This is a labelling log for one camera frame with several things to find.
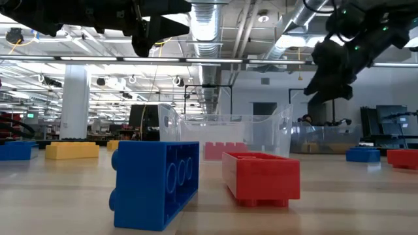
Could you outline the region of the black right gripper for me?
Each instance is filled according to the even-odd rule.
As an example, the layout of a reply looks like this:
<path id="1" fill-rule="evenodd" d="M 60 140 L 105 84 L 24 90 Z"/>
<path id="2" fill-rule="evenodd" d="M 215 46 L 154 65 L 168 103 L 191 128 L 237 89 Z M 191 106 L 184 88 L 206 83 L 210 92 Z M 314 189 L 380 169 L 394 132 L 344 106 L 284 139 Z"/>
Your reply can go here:
<path id="1" fill-rule="evenodd" d="M 342 46 L 333 40 L 323 40 L 315 45 L 312 58 L 317 70 L 304 89 L 305 95 L 315 95 L 308 104 L 323 104 L 339 98 L 350 100 L 353 97 L 353 88 L 340 84 L 352 84 L 357 79 L 351 62 L 358 50 L 358 45 L 349 42 Z"/>

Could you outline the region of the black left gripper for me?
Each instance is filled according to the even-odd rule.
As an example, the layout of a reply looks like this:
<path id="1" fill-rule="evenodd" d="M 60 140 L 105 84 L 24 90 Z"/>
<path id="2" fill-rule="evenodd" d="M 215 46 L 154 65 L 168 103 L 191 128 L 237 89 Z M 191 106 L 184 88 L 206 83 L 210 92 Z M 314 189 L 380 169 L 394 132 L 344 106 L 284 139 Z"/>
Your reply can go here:
<path id="1" fill-rule="evenodd" d="M 148 22 L 145 15 L 188 13 L 191 3 L 185 0 L 116 0 L 116 25 L 123 34 L 131 36 L 132 47 L 139 57 L 148 57 Z M 189 33 L 189 26 L 162 16 L 152 16 L 152 41 Z"/>

